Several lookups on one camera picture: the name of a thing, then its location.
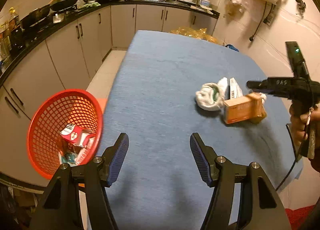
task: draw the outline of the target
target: blue gripper pad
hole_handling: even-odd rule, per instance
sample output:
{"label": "blue gripper pad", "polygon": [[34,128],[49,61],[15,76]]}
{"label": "blue gripper pad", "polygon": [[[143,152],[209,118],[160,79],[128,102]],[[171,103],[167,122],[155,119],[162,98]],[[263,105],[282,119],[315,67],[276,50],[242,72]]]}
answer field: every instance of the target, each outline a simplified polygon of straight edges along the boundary
{"label": "blue gripper pad", "polygon": [[190,148],[202,180],[209,187],[213,187],[213,183],[219,175],[219,170],[215,165],[217,154],[212,147],[204,145],[198,133],[193,133],[190,136]]}
{"label": "blue gripper pad", "polygon": [[112,161],[110,162],[108,168],[109,168],[109,174],[107,178],[107,184],[109,186],[112,185],[113,182],[115,182],[118,178],[120,169],[122,167],[124,158],[127,154],[128,148],[129,148],[129,137],[125,133],[121,133],[118,137],[116,143],[109,148],[116,148],[116,151],[113,155]]}

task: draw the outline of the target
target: screw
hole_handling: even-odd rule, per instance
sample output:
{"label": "screw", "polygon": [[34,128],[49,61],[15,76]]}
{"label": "screw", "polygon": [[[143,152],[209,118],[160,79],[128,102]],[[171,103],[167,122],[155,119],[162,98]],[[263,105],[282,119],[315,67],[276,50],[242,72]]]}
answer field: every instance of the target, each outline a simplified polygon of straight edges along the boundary
{"label": "screw", "polygon": [[217,161],[220,162],[220,163],[224,163],[226,161],[226,158],[223,157],[223,156],[218,156],[217,157]]}
{"label": "screw", "polygon": [[257,163],[257,162],[252,162],[252,163],[251,163],[251,166],[252,166],[254,169],[260,168],[260,165],[259,165],[259,163]]}
{"label": "screw", "polygon": [[68,163],[62,163],[60,165],[60,169],[66,169],[68,167]]}
{"label": "screw", "polygon": [[94,163],[100,163],[102,161],[102,158],[100,156],[94,157],[93,162]]}

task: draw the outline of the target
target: red plastic basket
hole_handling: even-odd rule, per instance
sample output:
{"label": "red plastic basket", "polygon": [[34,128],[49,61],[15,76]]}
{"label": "red plastic basket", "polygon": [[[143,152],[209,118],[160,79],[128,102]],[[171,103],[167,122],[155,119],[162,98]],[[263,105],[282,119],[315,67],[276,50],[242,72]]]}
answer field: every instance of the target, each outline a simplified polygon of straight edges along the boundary
{"label": "red plastic basket", "polygon": [[35,170],[51,179],[60,166],[56,140],[68,123],[91,129],[96,137],[86,158],[86,164],[97,152],[103,120],[98,101],[81,89],[68,89],[50,97],[31,121],[27,135],[28,158]]}

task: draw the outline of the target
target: red box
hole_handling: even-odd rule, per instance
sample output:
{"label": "red box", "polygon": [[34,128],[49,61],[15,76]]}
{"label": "red box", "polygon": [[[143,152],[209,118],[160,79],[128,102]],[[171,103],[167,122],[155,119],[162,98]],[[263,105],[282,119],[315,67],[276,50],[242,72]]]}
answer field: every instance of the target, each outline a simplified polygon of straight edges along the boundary
{"label": "red box", "polygon": [[90,138],[95,137],[90,129],[84,129],[72,123],[68,123],[67,126],[60,132],[62,138],[67,142],[72,143],[74,146],[86,147]]}

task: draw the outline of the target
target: black cable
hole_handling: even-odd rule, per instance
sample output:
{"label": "black cable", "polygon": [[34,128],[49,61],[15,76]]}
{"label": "black cable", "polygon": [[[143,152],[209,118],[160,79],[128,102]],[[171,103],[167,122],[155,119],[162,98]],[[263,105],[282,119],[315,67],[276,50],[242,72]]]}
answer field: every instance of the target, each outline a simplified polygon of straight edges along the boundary
{"label": "black cable", "polygon": [[[310,80],[310,79],[308,80],[308,85],[309,85],[309,89],[310,89],[310,92],[311,92],[311,95],[312,95],[312,107],[313,107],[313,106],[315,105],[315,102],[314,102],[314,97],[313,97],[313,91],[312,91],[312,89],[311,89],[311,80]],[[305,133],[304,133],[304,135],[303,135],[303,139],[306,137],[306,135],[307,135],[307,130],[305,131]],[[293,142],[293,139],[292,139],[291,135],[290,135],[290,139],[291,139],[292,144],[293,144],[293,146],[294,146],[294,142]],[[293,164],[292,164],[289,172],[288,172],[287,175],[284,177],[284,179],[280,182],[280,184],[277,186],[276,191],[278,191],[278,189],[282,186],[282,184],[285,182],[285,180],[289,177],[289,175],[290,175],[290,173],[292,172],[294,166],[295,166],[296,163],[298,162],[299,155],[300,155],[300,153],[301,153],[301,149],[302,149],[302,144],[300,144],[299,150],[298,150],[298,152],[297,152],[297,156],[296,156],[296,158],[294,159],[294,162],[293,162]]]}
{"label": "black cable", "polygon": [[256,33],[257,33],[257,31],[258,31],[258,28],[260,27],[260,24],[262,23],[264,14],[265,14],[265,12],[266,12],[266,7],[267,7],[267,2],[266,2],[266,4],[264,5],[264,10],[263,10],[262,18],[261,18],[261,20],[260,20],[260,22],[259,22],[259,25],[258,25],[256,31],[254,32],[254,34],[249,38],[250,41],[253,41],[253,40],[254,40],[254,36],[256,35]]}
{"label": "black cable", "polygon": [[266,24],[266,23],[268,22],[268,18],[269,18],[270,13],[271,13],[271,12],[272,12],[272,10],[273,10],[273,6],[274,6],[274,4],[271,4],[270,11],[269,11],[269,13],[268,13],[267,17],[265,17],[265,18],[264,18],[263,23],[265,23],[265,24]]}

